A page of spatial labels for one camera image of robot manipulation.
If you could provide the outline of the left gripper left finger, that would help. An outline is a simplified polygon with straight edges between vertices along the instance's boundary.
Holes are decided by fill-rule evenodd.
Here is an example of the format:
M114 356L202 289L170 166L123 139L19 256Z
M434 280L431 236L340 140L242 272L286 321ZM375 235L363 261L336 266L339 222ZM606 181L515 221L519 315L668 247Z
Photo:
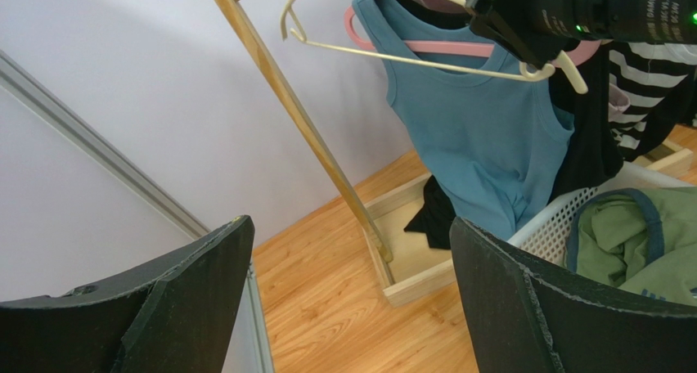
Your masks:
M125 272L1 305L4 372L220 372L251 261L242 215Z

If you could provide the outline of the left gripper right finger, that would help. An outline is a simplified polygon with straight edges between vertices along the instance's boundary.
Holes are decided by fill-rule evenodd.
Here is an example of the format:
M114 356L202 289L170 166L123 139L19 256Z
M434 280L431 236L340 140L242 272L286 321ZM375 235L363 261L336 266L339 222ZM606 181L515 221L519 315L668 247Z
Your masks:
M695 371L694 307L589 280L463 218L450 238L480 371Z

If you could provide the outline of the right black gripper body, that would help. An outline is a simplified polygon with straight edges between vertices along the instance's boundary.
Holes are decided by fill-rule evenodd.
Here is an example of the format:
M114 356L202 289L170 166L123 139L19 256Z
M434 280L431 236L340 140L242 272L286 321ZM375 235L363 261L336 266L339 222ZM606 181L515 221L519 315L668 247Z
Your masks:
M465 0L469 27L541 69L562 51L578 45L574 34L575 0Z

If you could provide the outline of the pink hanger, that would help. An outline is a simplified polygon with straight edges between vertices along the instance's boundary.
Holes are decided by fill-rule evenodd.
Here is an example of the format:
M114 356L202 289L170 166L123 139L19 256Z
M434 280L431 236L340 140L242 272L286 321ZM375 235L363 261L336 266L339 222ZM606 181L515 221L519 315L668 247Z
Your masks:
M344 13L344 27L349 38L362 50L372 52L374 45L368 39L362 38L353 26L355 11L349 7ZM450 41L407 40L406 45L413 52L436 53L458 56L489 57L493 52L492 43L468 43ZM581 41L573 50L566 52L575 65L581 65L589 60L600 48L600 41Z

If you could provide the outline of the blue tank top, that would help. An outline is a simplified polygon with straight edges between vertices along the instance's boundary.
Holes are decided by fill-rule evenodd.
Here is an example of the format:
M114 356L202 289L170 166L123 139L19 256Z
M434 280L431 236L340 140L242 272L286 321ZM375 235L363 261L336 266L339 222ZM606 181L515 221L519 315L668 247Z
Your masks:
M386 101L456 215L506 240L541 211L573 134L573 116L551 102L547 82L509 80L518 60L495 46L489 57L410 50L407 40L480 43L464 14L412 0L353 0L384 62Z

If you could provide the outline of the green tank top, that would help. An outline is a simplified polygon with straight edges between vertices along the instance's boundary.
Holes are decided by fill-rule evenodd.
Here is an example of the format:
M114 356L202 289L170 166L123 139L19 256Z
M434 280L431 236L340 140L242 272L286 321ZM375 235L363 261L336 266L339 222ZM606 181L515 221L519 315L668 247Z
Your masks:
M660 301L696 305L696 189L624 188L573 217L564 267Z

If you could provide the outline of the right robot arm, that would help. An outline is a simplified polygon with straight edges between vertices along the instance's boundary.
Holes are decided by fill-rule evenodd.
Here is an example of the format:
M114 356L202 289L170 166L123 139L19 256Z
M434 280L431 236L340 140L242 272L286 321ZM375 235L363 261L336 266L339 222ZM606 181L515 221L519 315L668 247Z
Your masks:
M465 0L471 30L541 69L569 41L696 43L696 0Z

